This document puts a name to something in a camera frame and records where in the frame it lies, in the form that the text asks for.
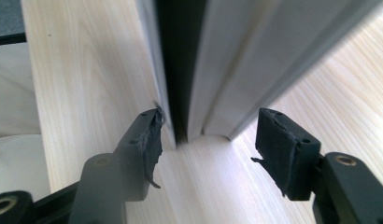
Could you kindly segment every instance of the white fabric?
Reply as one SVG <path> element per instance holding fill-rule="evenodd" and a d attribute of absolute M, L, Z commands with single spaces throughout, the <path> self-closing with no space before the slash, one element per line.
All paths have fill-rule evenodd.
<path fill-rule="evenodd" d="M 28 45 L 0 46 L 0 137 L 40 133 Z"/>
<path fill-rule="evenodd" d="M 0 193 L 26 190 L 34 201 L 50 194 L 40 134 L 0 138 Z"/>

